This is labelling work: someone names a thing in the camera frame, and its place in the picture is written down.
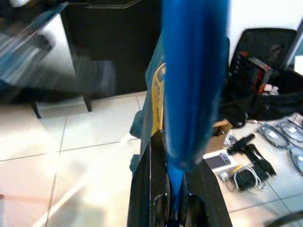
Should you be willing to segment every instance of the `white tile floor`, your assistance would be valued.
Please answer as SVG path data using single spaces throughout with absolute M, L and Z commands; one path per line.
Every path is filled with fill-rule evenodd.
M 0 227 L 126 226 L 130 159 L 140 149 L 140 140 L 127 134 L 144 98 L 137 93 L 96 100 L 91 113 L 47 110 L 41 120 L 27 105 L 0 107 Z M 233 133 L 241 138 L 257 127 Z M 231 193 L 219 182 L 235 227 L 259 227 L 303 210 L 303 177 L 286 151 L 259 135 L 253 142 L 277 177 L 261 195 Z M 288 226 L 303 227 L 303 221 Z

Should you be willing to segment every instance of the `blue cloth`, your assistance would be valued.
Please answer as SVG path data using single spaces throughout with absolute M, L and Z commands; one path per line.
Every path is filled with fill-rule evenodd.
M 152 136 L 152 78 L 158 67 L 164 63 L 164 51 L 162 35 L 158 40 L 157 46 L 151 58 L 151 62 L 145 72 L 145 81 L 147 86 L 147 94 L 143 109 L 139 111 L 132 124 L 130 134 L 141 139 L 140 154 L 142 155 Z

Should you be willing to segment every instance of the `white cable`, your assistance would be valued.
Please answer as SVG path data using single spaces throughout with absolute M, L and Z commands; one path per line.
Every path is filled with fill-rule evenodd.
M 235 184 L 235 188 L 238 190 L 239 189 L 239 186 L 238 186 L 238 182 L 237 182 L 237 174 L 243 170 L 248 170 L 252 173 L 252 175 L 254 176 L 255 178 L 255 185 L 252 189 L 260 189 L 261 191 L 264 191 L 265 187 L 266 187 L 266 184 L 265 183 L 262 183 L 261 182 L 261 179 L 258 177 L 258 175 L 256 174 L 255 170 L 250 168 L 250 167 L 245 167 L 245 168 L 242 168 L 240 171 L 236 172 L 234 175 L 233 175 L 233 180 L 234 180 L 234 184 Z

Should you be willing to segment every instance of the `black cabinet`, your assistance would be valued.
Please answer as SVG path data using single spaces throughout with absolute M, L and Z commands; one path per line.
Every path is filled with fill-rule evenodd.
M 92 61 L 113 61 L 116 79 L 112 95 L 146 89 L 144 74 L 160 35 L 161 0 L 133 1 L 135 4 L 128 6 L 129 1 L 71 4 L 61 13 L 71 49 L 88 50 Z

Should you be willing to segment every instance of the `smartphone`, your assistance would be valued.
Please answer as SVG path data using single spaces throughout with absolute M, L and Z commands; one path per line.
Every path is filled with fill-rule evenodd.
M 216 169 L 231 164 L 231 161 L 225 153 L 220 153 L 217 156 L 206 158 L 205 162 L 209 165 L 211 169 Z

